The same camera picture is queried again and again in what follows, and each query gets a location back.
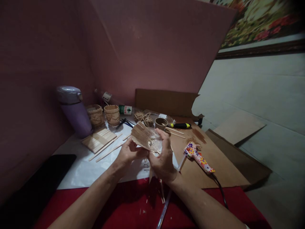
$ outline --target person's left hand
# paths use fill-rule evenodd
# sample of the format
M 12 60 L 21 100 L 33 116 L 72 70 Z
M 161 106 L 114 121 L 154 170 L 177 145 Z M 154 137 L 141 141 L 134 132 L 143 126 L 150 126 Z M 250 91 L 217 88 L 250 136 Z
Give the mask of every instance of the person's left hand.
M 142 159 L 148 155 L 148 150 L 142 147 L 137 147 L 131 137 L 122 145 L 122 148 L 118 154 L 117 159 L 113 162 L 115 170 L 122 170 L 121 176 L 131 165 L 131 162 L 136 159 Z

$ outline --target purple thermos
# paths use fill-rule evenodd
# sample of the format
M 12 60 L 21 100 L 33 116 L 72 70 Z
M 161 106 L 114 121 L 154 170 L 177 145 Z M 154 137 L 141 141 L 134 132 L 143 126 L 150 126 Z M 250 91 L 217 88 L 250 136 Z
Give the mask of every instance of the purple thermos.
M 79 138 L 93 133 L 87 110 L 84 107 L 81 91 L 76 87 L 59 86 L 56 88 L 57 99 L 67 119 Z

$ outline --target bottle label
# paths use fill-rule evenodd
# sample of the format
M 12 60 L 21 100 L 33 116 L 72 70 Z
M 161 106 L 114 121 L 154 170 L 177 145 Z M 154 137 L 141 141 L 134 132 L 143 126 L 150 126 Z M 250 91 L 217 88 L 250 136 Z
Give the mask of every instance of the bottle label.
M 108 92 L 105 92 L 105 93 L 103 94 L 102 99 L 103 99 L 104 101 L 106 101 L 106 102 L 109 102 L 111 96 L 112 96 L 112 94 L 110 94 L 110 93 L 108 93 Z
M 166 114 L 159 114 L 159 118 L 166 119 L 167 115 Z
M 119 112 L 122 115 L 131 115 L 132 114 L 132 106 L 119 105 Z

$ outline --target black cable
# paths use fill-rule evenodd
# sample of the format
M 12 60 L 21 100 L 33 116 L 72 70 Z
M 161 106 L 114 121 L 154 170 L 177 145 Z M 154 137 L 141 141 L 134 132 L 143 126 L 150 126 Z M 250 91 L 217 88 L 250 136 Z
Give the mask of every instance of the black cable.
M 217 184 L 218 184 L 218 186 L 219 186 L 219 188 L 220 188 L 221 194 L 222 194 L 223 202 L 225 203 L 226 208 L 229 210 L 228 204 L 227 204 L 227 202 L 226 202 L 225 194 L 224 194 L 224 192 L 223 192 L 223 189 L 222 189 L 221 184 L 220 184 L 219 181 L 217 180 L 217 177 L 214 175 L 214 173 L 212 173 L 211 176 L 216 180 L 216 182 L 217 182 Z

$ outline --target red tablecloth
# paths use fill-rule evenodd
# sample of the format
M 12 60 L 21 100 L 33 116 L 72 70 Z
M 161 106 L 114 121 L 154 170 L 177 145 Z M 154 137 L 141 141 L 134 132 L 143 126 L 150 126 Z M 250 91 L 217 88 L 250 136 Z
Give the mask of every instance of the red tablecloth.
M 164 185 L 165 197 L 169 188 Z M 87 188 L 57 190 L 42 212 L 35 229 L 47 228 Z M 206 193 L 223 204 L 219 189 Z M 160 183 L 153 178 L 119 183 L 98 216 L 93 228 L 156 228 L 163 204 Z M 224 188 L 230 211 L 250 229 L 271 229 L 264 216 L 240 187 Z M 162 228 L 197 228 L 183 202 L 172 193 Z

